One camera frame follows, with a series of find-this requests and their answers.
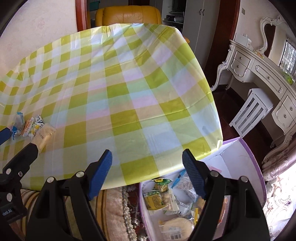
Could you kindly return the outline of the white snack pouch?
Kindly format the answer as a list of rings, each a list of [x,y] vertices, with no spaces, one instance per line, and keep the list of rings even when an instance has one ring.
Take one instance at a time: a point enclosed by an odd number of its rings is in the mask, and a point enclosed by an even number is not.
[[[167,192],[161,193],[162,202],[166,206],[163,208],[165,215],[186,216],[191,210],[193,203],[184,203],[179,201],[170,189]]]

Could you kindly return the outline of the cream pastry clear wrapper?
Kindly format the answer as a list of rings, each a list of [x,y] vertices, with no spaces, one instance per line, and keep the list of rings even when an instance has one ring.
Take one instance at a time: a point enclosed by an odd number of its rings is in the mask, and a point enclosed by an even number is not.
[[[44,124],[35,134],[31,143],[37,146],[38,152],[41,152],[48,144],[49,140],[55,134],[56,129],[49,123]]]

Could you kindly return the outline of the tiger-skin cake bread package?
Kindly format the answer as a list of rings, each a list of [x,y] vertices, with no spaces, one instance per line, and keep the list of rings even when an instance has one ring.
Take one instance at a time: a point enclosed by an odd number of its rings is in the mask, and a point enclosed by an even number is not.
[[[227,203],[228,203],[228,198],[227,198],[227,196],[225,196],[224,197],[223,204],[222,204],[222,209],[221,209],[221,213],[220,213],[220,216],[219,216],[219,220],[218,220],[218,225],[222,222],[222,220],[224,218],[224,215],[225,215],[225,212],[226,212]]]

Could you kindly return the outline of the round cookie clear wrapper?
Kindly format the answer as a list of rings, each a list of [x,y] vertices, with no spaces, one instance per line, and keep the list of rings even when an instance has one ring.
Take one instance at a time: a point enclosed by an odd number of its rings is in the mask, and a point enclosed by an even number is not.
[[[188,240],[194,225],[188,219],[177,217],[160,223],[159,229],[164,240]]]

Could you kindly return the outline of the blue clear snack bag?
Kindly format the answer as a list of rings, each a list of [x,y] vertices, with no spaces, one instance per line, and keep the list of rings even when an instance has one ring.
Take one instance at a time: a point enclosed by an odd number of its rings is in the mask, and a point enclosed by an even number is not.
[[[191,199],[192,202],[196,202],[198,199],[198,194],[196,193],[186,170],[182,170],[178,174],[171,188],[175,190],[183,190],[184,193]]]

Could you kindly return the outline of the blue white milk candy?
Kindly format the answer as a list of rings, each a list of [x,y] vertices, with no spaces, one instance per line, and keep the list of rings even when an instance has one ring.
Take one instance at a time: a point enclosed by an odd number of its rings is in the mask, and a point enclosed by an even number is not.
[[[14,124],[11,128],[11,136],[14,140],[16,137],[20,136],[23,132],[23,129],[25,127],[25,120],[23,117],[23,114],[21,112],[16,113]]]

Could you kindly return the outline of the ginkgo snack packet orange white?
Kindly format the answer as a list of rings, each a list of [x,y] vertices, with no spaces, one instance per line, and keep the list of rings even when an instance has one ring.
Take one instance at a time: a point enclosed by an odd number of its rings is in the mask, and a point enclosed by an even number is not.
[[[23,137],[33,138],[36,133],[42,128],[44,125],[43,118],[41,115],[37,115],[35,117],[31,117],[25,124],[25,127],[22,132]]]

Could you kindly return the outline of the green pea snack packet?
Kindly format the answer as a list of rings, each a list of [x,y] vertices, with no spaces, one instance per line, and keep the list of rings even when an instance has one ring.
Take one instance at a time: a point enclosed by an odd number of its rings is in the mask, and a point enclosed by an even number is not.
[[[161,193],[167,192],[169,187],[168,185],[171,183],[170,179],[167,178],[157,178],[152,180],[154,183],[153,190],[154,191],[159,191]]]

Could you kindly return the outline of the pink embroidered curtain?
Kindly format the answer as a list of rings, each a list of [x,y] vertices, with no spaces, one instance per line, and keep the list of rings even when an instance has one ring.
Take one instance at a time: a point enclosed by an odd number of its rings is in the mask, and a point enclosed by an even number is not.
[[[263,164],[267,200],[263,212],[271,240],[281,233],[295,211],[295,140]]]

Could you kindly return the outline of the striped plush cushion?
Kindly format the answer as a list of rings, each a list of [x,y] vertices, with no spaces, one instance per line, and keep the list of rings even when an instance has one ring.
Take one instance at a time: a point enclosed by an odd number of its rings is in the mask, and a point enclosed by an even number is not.
[[[77,220],[96,221],[107,240],[137,240],[137,234],[132,226],[128,193],[125,187],[118,187],[99,192],[99,195],[86,206],[82,216],[81,208],[73,208],[69,197],[65,198],[65,207],[70,229],[74,237],[79,238]]]

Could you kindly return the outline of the white purple cardboard box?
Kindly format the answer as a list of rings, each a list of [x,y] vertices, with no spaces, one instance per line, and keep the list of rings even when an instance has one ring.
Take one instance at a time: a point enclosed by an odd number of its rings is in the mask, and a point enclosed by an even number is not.
[[[241,138],[198,160],[191,150],[176,171],[159,177],[178,207],[149,210],[153,180],[139,185],[142,221],[149,240],[269,240],[263,213],[266,187],[258,163]]]

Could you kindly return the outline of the green checkered tablecloth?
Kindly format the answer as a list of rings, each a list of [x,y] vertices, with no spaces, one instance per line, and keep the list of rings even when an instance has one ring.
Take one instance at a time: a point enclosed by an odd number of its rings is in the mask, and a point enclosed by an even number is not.
[[[105,189],[171,173],[184,149],[200,160],[223,142],[203,70],[165,25],[97,27],[38,49],[1,78],[1,127],[17,112],[56,129],[21,180],[31,190],[85,170],[107,149]]]

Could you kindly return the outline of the white ornate dressing table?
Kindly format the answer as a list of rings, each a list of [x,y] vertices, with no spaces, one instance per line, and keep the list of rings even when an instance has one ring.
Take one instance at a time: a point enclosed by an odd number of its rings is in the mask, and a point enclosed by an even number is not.
[[[281,75],[279,67],[274,67],[247,47],[231,41],[226,60],[217,68],[212,91],[218,87],[224,70],[230,71],[233,78],[241,83],[252,83],[258,78],[256,88],[262,89],[272,101],[273,108],[269,114],[285,137],[277,148],[286,148],[295,134],[295,90]]]

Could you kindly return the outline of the ornate white mirror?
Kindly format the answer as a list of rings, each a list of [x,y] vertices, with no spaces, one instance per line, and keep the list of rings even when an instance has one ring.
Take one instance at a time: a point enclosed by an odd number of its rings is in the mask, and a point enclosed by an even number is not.
[[[263,44],[256,52],[273,61],[281,70],[295,75],[295,35],[285,19],[263,17],[260,22]]]

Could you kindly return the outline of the white wardrobe cabinet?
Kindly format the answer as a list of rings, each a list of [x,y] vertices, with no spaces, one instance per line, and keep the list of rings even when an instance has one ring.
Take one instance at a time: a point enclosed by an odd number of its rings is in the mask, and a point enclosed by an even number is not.
[[[183,35],[202,69],[205,69],[216,30],[219,0],[187,0]]]

